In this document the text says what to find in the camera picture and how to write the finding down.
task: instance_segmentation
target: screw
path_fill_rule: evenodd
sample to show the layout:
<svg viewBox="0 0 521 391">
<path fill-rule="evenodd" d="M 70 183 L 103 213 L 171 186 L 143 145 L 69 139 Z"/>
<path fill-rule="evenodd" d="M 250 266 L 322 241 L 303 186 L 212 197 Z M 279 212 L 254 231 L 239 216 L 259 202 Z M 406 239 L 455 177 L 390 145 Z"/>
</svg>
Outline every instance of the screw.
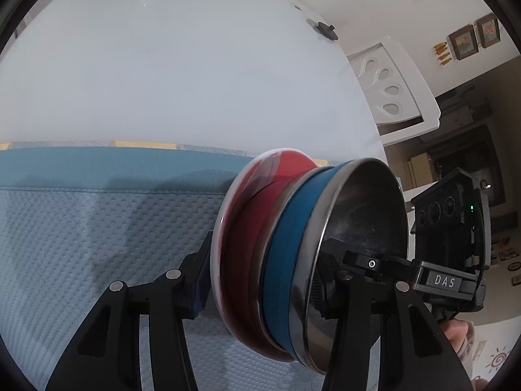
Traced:
<svg viewBox="0 0 521 391">
<path fill-rule="evenodd" d="M 110 289 L 110 291 L 114 291 L 114 292 L 121 291 L 121 289 L 123 288 L 123 282 L 115 281 L 115 282 L 111 283 L 108 288 Z"/>
<path fill-rule="evenodd" d="M 353 279 L 353 274 L 349 270 L 339 270 L 338 278 L 342 281 L 350 281 Z"/>
<path fill-rule="evenodd" d="M 181 276 L 181 271 L 178 269 L 171 269 L 166 273 L 168 279 L 177 279 Z"/>
<path fill-rule="evenodd" d="M 407 292 L 409 291 L 409 284 L 407 282 L 398 281 L 396 283 L 396 289 L 398 291 Z"/>
</svg>

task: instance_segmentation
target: blue fabric trim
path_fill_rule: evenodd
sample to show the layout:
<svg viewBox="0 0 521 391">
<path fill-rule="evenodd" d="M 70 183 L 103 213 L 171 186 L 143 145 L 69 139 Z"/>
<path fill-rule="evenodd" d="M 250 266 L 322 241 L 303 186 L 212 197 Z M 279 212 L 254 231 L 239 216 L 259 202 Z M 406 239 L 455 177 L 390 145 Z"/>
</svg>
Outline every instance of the blue fabric trim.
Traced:
<svg viewBox="0 0 521 391">
<path fill-rule="evenodd" d="M 41 147 L 0 152 L 0 187 L 225 192 L 250 157 L 211 152 Z"/>
<path fill-rule="evenodd" d="M 295 193 L 280 217 L 266 255 L 262 284 L 264 318 L 272 338 L 294 357 L 289 303 L 300 242 L 318 198 L 340 167 L 317 173 Z"/>
</svg>

